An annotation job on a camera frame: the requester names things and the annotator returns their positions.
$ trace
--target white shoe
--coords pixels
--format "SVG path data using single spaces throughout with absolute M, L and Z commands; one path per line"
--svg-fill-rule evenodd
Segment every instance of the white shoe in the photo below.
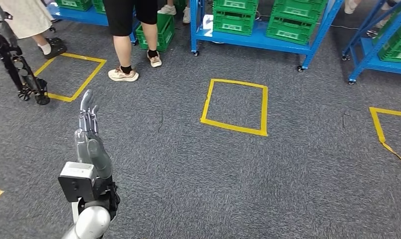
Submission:
M 189 7 L 185 7 L 185 9 L 183 10 L 183 23 L 184 24 L 188 24 L 190 23 L 190 8 Z
M 354 10 L 357 7 L 357 3 L 355 3 L 354 0 L 345 0 L 344 5 L 344 12 L 346 14 L 353 14 Z
M 164 5 L 161 10 L 158 10 L 158 13 L 160 14 L 168 14 L 168 15 L 176 15 L 176 7 L 175 6 L 169 6 L 169 5 Z
M 125 74 L 122 70 L 121 67 L 117 67 L 114 70 L 110 70 L 108 72 L 108 77 L 112 79 L 113 81 L 136 81 L 137 78 L 139 77 L 139 74 L 132 70 L 129 74 Z
M 146 56 L 148 57 L 149 61 L 151 62 L 151 66 L 154 67 L 154 68 L 162 66 L 160 53 L 157 51 L 158 56 L 154 56 L 154 57 L 151 58 L 151 57 L 149 57 L 148 51 L 146 52 Z

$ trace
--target gray carpet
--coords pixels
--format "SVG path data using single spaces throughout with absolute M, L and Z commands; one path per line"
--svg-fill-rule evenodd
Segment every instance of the gray carpet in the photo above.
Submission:
M 371 3 L 336 24 L 358 26 Z M 401 238 L 401 161 L 368 109 L 401 111 L 401 75 L 365 71 L 347 85 L 352 66 L 339 54 L 353 31 L 332 28 L 299 73 L 299 57 L 282 52 L 203 42 L 194 57 L 179 20 L 164 65 L 151 68 L 135 47 L 140 78 L 118 83 L 107 77 L 118 63 L 105 27 L 55 26 L 70 53 L 107 60 L 88 85 L 122 199 L 104 238 Z M 45 62 L 32 40 L 20 45 L 33 69 Z M 95 66 L 59 57 L 41 76 L 70 96 Z M 268 137 L 200 123 L 211 78 L 268 86 Z M 260 96 L 217 83 L 208 118 L 258 128 Z M 0 239 L 58 239 L 72 224 L 57 175 L 76 160 L 78 108 L 19 101 L 0 65 Z M 380 120 L 401 154 L 401 117 Z

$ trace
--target caster wheel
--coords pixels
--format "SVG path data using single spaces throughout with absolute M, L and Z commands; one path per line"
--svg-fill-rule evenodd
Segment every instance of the caster wheel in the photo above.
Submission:
M 35 96 L 35 100 L 36 100 L 37 104 L 44 106 L 44 105 L 50 103 L 51 99 L 48 96 L 39 95 L 39 96 Z
M 29 101 L 30 100 L 30 96 L 28 94 L 24 94 L 24 93 L 17 94 L 17 97 L 19 97 L 19 99 L 21 99 L 23 101 Z
M 343 56 L 343 57 L 341 58 L 342 61 L 349 61 L 350 59 L 351 59 L 351 58 L 350 58 L 349 55 Z

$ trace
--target person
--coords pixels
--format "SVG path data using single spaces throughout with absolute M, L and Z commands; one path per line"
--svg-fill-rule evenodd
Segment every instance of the person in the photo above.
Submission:
M 357 8 L 357 6 L 360 4 L 362 0 L 345 0 L 345 7 L 344 7 L 344 12 L 346 14 L 353 14 L 354 10 Z M 387 11 L 393 8 L 397 3 L 399 3 L 401 0 L 388 0 L 384 3 L 382 6 L 382 10 Z M 384 25 L 388 22 L 390 19 L 390 15 L 385 17 L 384 19 L 380 20 L 375 26 L 377 28 L 382 28 Z
M 176 6 L 174 6 L 173 0 L 167 0 L 167 4 L 164 5 L 161 10 L 158 11 L 158 13 L 176 15 L 177 11 Z M 190 0 L 187 1 L 187 6 L 183 10 L 183 23 L 190 23 Z
M 146 55 L 152 67 L 162 65 L 157 51 L 158 28 L 156 0 L 103 0 L 108 28 L 113 35 L 114 48 L 120 66 L 108 72 L 113 81 L 136 81 L 139 74 L 131 66 L 132 44 L 129 35 L 132 32 L 133 8 L 136 17 L 141 22 L 143 34 L 148 43 Z
M 4 11 L 13 19 L 6 19 L 18 39 L 31 37 L 41 49 L 45 59 L 54 58 L 67 51 L 60 38 L 46 38 L 43 34 L 48 30 L 53 17 L 41 0 L 0 0 Z

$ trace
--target robotic hand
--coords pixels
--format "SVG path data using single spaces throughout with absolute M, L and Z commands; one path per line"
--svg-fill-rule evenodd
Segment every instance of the robotic hand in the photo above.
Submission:
M 78 162 L 66 162 L 58 178 L 72 203 L 75 221 L 63 239 L 101 239 L 120 203 L 111 160 L 98 135 L 99 108 L 91 108 L 92 101 L 93 92 L 87 90 L 81 101 L 79 129 L 75 131 Z
M 19 98 L 28 101 L 34 94 L 38 104 L 46 105 L 50 102 L 46 94 L 47 82 L 34 76 L 6 19 L 13 19 L 13 16 L 0 6 L 0 60 L 17 87 Z

